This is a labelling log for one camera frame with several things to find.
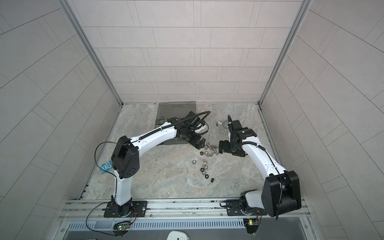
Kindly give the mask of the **grey compartment organizer box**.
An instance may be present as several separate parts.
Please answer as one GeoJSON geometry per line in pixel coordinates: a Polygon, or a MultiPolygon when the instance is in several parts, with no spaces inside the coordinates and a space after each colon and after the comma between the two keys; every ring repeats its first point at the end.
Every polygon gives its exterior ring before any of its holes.
{"type": "Polygon", "coordinates": [[[159,103],[158,113],[155,121],[155,128],[163,125],[165,122],[168,122],[169,119],[176,117],[177,119],[183,119],[191,114],[196,114],[196,102],[167,102],[159,103]]]}

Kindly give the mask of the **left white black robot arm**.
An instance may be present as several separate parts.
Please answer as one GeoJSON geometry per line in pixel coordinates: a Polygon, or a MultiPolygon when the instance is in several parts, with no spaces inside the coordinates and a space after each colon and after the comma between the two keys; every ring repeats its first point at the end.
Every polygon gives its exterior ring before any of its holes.
{"type": "Polygon", "coordinates": [[[132,180],[140,169],[140,157],[150,149],[174,138],[187,141],[200,150],[206,140],[202,135],[209,131],[205,118],[210,114],[206,111],[200,114],[189,112],[184,118],[171,118],[154,130],[128,138],[119,138],[111,161],[116,177],[115,194],[105,210],[105,217],[126,217],[133,211],[132,180]]]}

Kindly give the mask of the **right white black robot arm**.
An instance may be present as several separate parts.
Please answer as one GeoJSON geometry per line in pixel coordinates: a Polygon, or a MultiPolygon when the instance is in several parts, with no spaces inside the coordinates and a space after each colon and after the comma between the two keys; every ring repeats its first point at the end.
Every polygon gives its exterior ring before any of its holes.
{"type": "Polygon", "coordinates": [[[250,215],[256,210],[265,210],[271,216],[299,210],[302,207],[299,176],[287,171],[262,146],[257,134],[242,127],[240,121],[228,117],[230,138],[219,142],[219,153],[236,157],[249,156],[264,179],[263,189],[241,193],[240,209],[250,215]]]}

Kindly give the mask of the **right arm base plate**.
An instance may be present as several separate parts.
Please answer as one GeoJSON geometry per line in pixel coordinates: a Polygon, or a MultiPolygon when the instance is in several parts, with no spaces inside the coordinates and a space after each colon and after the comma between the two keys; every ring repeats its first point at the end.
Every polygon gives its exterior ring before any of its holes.
{"type": "Polygon", "coordinates": [[[264,209],[251,208],[245,200],[225,200],[220,202],[220,207],[227,211],[227,215],[233,216],[266,216],[267,213],[264,209]]]}

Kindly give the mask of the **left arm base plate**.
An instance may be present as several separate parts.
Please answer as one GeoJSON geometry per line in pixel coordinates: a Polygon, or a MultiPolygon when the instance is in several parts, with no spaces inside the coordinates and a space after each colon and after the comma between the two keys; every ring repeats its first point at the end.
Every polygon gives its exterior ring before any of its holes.
{"type": "Polygon", "coordinates": [[[147,201],[128,201],[119,206],[115,201],[108,202],[103,209],[104,218],[144,217],[147,210],[147,201]]]}

